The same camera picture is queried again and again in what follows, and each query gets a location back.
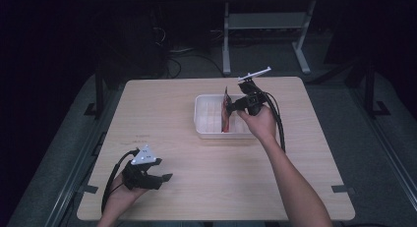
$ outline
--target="black wire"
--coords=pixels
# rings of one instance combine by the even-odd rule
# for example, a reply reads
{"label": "black wire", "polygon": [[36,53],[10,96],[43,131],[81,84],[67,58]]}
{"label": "black wire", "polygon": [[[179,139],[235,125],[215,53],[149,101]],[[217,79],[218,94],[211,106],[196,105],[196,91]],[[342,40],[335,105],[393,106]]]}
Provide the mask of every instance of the black wire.
{"label": "black wire", "polygon": [[209,57],[206,57],[206,56],[203,56],[203,55],[198,55],[198,54],[195,54],[195,55],[186,55],[186,56],[176,56],[177,58],[185,58],[185,57],[200,57],[200,58],[203,58],[203,59],[206,59],[206,60],[208,60],[208,61],[210,61],[217,69],[218,69],[218,71],[221,73],[221,75],[225,78],[226,76],[223,74],[223,71],[217,66],[217,64],[213,61],[213,60],[211,60]]}
{"label": "black wire", "polygon": [[166,77],[167,77],[168,79],[175,79],[175,78],[177,78],[177,77],[180,75],[180,73],[181,73],[181,70],[182,70],[181,63],[179,63],[177,60],[174,60],[174,59],[172,59],[172,58],[168,58],[168,61],[172,61],[172,62],[174,62],[174,63],[176,63],[176,64],[178,65],[179,70],[178,70],[178,72],[177,72],[174,76],[172,76],[172,75],[171,75],[171,72],[170,72],[170,70],[169,70],[169,67],[167,68],[167,72],[166,72]]}
{"label": "black wire", "polygon": [[[260,42],[255,42],[255,37],[252,34],[248,35],[246,31],[236,31],[236,33],[234,35],[237,35],[237,36],[234,36],[234,37],[236,37],[236,39],[233,39],[233,34],[229,34],[229,45],[232,46],[232,47],[235,47],[235,48],[247,48],[247,47],[252,47],[254,45],[257,45],[257,44],[261,43],[261,41]],[[253,42],[252,43],[241,43],[241,44],[233,42],[233,41],[245,42],[245,41],[248,41],[248,40],[252,40]]]}
{"label": "black wire", "polygon": [[171,56],[180,56],[180,55],[184,55],[186,53],[192,52],[194,51],[194,48],[185,48],[183,50],[170,50],[169,53],[171,54]]}
{"label": "black wire", "polygon": [[111,187],[111,184],[113,184],[113,180],[116,177],[116,174],[117,174],[117,171],[119,170],[120,164],[123,162],[123,160],[128,155],[131,155],[132,154],[132,155],[136,156],[138,153],[139,153],[139,150],[138,149],[136,149],[136,150],[130,150],[130,151],[126,152],[126,154],[124,154],[122,156],[122,158],[120,158],[119,162],[116,165],[114,165],[113,171],[111,172],[110,177],[107,180],[107,185],[106,185],[105,190],[104,190],[103,198],[102,198],[102,201],[101,201],[101,212],[104,211],[104,208],[105,208],[105,206],[107,204],[107,200],[110,197],[111,192],[114,191],[114,190],[113,191],[110,191],[110,187]]}
{"label": "black wire", "polygon": [[[98,18],[99,17],[99,15],[101,15],[102,13],[104,13],[104,11],[100,11],[100,12],[97,12],[95,15],[93,15],[92,16],[92,18],[90,19],[90,21],[92,22],[92,23],[94,23],[94,21],[95,21],[95,19],[96,18]],[[105,46],[107,46],[112,52],[114,52],[117,56],[119,56],[120,58],[122,58],[123,60],[125,60],[126,61],[126,63],[128,63],[130,66],[132,66],[132,67],[134,67],[134,68],[140,68],[140,66],[138,66],[136,63],[134,63],[132,60],[130,60],[129,59],[129,57],[128,56],[126,56],[126,55],[124,55],[122,52],[120,52],[119,50],[117,50],[115,47],[113,47],[113,45],[112,44],[110,44],[104,37],[102,37],[99,33],[98,33],[98,31],[95,29],[95,26],[94,25],[92,25],[92,32],[94,33],[94,36],[96,36],[98,39],[99,39],[99,41],[103,44],[103,45],[105,45]],[[162,43],[158,43],[158,42],[156,42],[155,43],[155,46],[156,47],[160,47],[162,50],[163,50],[163,46],[162,46]]]}
{"label": "black wire", "polygon": [[[270,110],[272,110],[272,115],[273,115],[273,117],[276,121],[276,125],[278,126],[281,148],[285,152],[284,128],[282,126],[281,116],[279,114],[278,103],[276,103],[275,98],[270,93],[264,92],[260,88],[258,88],[257,85],[255,85],[255,83],[252,81],[252,79],[247,80],[245,82],[247,84],[251,85],[252,87],[254,87],[257,91],[259,91],[265,97],[265,99],[267,100],[269,108],[270,108]],[[275,102],[276,107],[275,107],[275,105],[273,105],[272,101],[270,100],[269,95],[273,98],[273,101]]]}
{"label": "black wire", "polygon": [[124,183],[122,183],[122,184],[120,184],[120,185],[118,185],[116,188],[114,188],[111,192],[110,192],[110,194],[108,194],[109,196],[111,195],[111,194],[113,194],[113,192],[114,191],[116,191],[117,189],[119,189],[122,185],[124,185]]}

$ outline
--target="finger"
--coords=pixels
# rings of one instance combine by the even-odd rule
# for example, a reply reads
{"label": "finger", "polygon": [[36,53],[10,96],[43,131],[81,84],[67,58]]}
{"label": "finger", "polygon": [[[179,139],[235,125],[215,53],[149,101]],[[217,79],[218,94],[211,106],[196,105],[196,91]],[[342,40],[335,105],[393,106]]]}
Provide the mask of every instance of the finger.
{"label": "finger", "polygon": [[265,105],[262,105],[261,111],[270,111],[270,108]]}
{"label": "finger", "polygon": [[244,121],[246,121],[249,117],[250,117],[250,115],[248,114],[248,113],[246,113],[245,111],[240,111],[240,110],[237,110],[236,111],[236,113],[244,120]]}
{"label": "finger", "polygon": [[138,199],[141,195],[143,195],[144,193],[146,193],[149,190],[148,189],[141,189],[141,188],[134,188],[132,191]]}

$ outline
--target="person's left hand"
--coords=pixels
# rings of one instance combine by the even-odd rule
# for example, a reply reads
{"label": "person's left hand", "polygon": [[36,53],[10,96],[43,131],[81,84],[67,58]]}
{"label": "person's left hand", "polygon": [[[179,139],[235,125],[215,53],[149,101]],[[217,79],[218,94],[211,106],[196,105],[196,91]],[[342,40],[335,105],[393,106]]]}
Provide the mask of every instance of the person's left hand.
{"label": "person's left hand", "polygon": [[129,190],[124,185],[118,187],[122,182],[122,174],[120,173],[111,184],[110,191],[114,191],[108,198],[103,215],[98,221],[97,226],[113,226],[120,215],[132,206],[136,199],[148,191],[140,188]]}

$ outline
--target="dark background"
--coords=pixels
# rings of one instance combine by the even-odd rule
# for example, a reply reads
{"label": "dark background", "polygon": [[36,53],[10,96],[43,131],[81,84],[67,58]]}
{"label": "dark background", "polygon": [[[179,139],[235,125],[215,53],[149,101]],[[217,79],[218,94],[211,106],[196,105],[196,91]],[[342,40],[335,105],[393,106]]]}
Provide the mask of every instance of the dark background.
{"label": "dark background", "polygon": [[[187,26],[188,16],[183,14],[190,16],[187,7],[186,12],[175,5],[166,7],[176,13],[165,21],[180,27],[172,35],[202,48],[205,30],[218,25],[210,17],[223,12],[213,4],[210,13],[201,13],[206,17],[201,25],[181,28]],[[188,7],[193,10],[196,4]],[[0,8],[0,226],[4,226],[78,91],[94,74],[97,48],[91,19],[102,6],[98,0],[0,0]],[[311,31],[334,31],[328,61],[343,63],[358,54],[373,59],[417,118],[415,0],[324,0],[315,12]],[[163,53],[156,59],[163,59]]]}

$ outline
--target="metal stand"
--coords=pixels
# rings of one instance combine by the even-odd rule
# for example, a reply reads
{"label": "metal stand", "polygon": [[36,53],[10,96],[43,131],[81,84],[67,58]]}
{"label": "metal stand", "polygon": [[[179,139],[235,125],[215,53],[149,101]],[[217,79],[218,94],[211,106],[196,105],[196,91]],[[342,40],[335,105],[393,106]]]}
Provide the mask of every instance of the metal stand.
{"label": "metal stand", "polygon": [[365,79],[365,110],[368,115],[375,119],[375,116],[390,115],[386,105],[382,101],[377,101],[381,110],[374,110],[374,85],[375,85],[375,69],[372,62],[369,64],[366,70]]}
{"label": "metal stand", "polygon": [[307,11],[307,14],[304,17],[303,26],[301,29],[301,35],[296,42],[292,42],[292,47],[294,48],[294,52],[295,52],[295,55],[297,56],[298,63],[300,64],[301,71],[306,75],[309,75],[311,71],[309,68],[309,64],[307,63],[307,60],[304,57],[303,50],[301,48],[303,47],[304,39],[306,38],[307,30],[309,29],[310,20],[312,20],[315,6],[316,6],[316,1],[315,0],[311,1],[309,4],[309,9]]}
{"label": "metal stand", "polygon": [[95,116],[95,120],[100,118],[104,108],[104,88],[103,77],[98,69],[95,69],[95,103],[90,103],[84,115]]}
{"label": "metal stand", "polygon": [[249,28],[300,28],[301,35],[296,42],[293,42],[293,48],[301,70],[304,74],[310,74],[310,68],[304,57],[302,46],[306,38],[310,20],[316,1],[311,1],[307,12],[299,13],[258,13],[258,14],[230,14],[229,4],[224,7],[224,40],[223,40],[223,74],[230,75],[230,57],[229,57],[229,30],[230,29],[249,29]]}
{"label": "metal stand", "polygon": [[332,70],[330,70],[329,72],[327,72],[326,74],[310,81],[310,82],[305,82],[306,85],[319,85],[321,83],[324,83],[327,80],[330,80],[331,78],[337,76],[338,74],[348,70],[351,67],[354,67],[356,64],[358,64],[359,62],[359,58],[355,58],[351,61],[348,61],[347,63],[344,63]]}

